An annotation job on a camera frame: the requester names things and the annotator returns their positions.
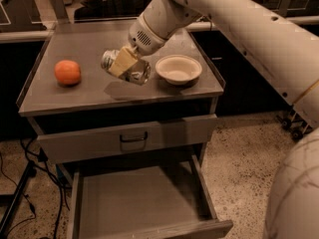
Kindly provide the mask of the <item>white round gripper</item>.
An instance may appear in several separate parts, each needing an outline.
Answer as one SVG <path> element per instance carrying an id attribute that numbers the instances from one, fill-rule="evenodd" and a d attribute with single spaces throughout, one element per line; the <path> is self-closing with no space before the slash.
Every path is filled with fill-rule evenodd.
<path id="1" fill-rule="evenodd" d="M 165 39 L 159 37 L 148 26 L 144 16 L 141 15 L 130 27 L 129 42 L 143 57 L 149 56 L 159 50 L 165 44 Z M 137 61 L 138 56 L 135 50 L 129 46 L 124 46 L 120 49 L 115 60 L 112 62 L 109 73 L 119 78 Z"/>

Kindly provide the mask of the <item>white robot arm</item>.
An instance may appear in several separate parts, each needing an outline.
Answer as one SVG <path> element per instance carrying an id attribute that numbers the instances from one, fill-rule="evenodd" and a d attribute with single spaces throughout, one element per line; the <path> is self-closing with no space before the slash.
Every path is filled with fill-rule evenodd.
<path id="1" fill-rule="evenodd" d="M 263 239 L 319 239 L 319 39 L 251 0 L 153 0 L 129 31 L 148 56 L 198 16 L 244 54 L 313 131 L 280 165 L 271 187 Z"/>

